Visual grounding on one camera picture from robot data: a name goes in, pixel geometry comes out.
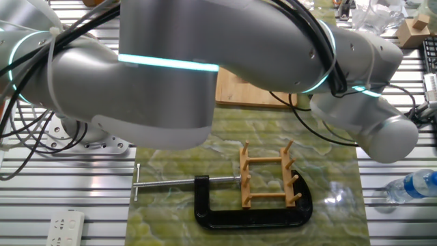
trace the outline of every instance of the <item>power outlet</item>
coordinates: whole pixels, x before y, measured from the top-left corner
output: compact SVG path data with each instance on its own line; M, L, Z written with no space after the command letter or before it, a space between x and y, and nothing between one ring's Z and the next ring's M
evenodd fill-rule
M80 246L85 214L78 211L56 213L51 220L46 246Z

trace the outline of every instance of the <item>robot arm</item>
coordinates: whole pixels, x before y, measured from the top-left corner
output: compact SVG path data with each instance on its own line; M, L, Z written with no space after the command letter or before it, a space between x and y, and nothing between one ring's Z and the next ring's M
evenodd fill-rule
M382 91L401 51L381 38L323 25L351 90L364 90L370 80ZM50 39L46 32L0 32L7 44L1 67ZM42 68L22 95L139 146L187 149L209 135L219 66L265 90L317 94L313 111L346 129L377 161L403 158L417 142L415 125L384 99L368 91L333 97L311 40L259 0L123 0L118 56L81 38L54 58L52 85ZM10 77L0 78L0 87Z

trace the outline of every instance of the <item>metal mounting plate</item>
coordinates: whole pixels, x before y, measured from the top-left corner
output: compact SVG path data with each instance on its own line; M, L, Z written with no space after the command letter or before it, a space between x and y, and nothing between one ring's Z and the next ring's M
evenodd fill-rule
M58 138L54 139L51 136L47 136L46 145L54 146L53 148L63 148L71 142L70 136L65 132L61 120L58 117L53 117L50 123L50 135ZM129 149L129 142L108 135L99 142L94 143L80 143L75 147L64 150L60 153L54 154L54 156L72 156L72 155L92 155L92 156L111 156L124 154Z

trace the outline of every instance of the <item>green marble mat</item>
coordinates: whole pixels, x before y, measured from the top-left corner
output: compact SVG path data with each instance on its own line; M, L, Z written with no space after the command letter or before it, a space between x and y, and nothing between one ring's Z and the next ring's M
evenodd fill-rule
M335 24L331 0L316 0L312 13ZM329 136L310 113L302 118ZM238 150L250 141L249 156L278 156L279 148L294 139L293 169L307 182L313 198L313 215L299 228L211 232L194 218L193 187L139 189L138 202L130 198L126 246L359 246L370 245L361 180L355 148L333 146L305 129L288 110L253 107L217 107L212 133L198 148L185 151L137 149L140 182L177 180L207 174L239 175ZM251 164L251 192L282 192L278 163ZM240 210L237 184L212 185L213 210ZM283 208L283 199L252 201L253 208Z

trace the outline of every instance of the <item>wooden cutting board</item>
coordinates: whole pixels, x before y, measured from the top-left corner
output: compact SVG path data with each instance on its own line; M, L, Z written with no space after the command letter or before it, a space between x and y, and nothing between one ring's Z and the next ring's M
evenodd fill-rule
M288 94L275 93L288 103ZM220 68L217 77L216 102L226 105L244 105L254 107L287 107L270 95L266 90L242 80L230 71ZM292 94L293 105L297 105L297 95Z

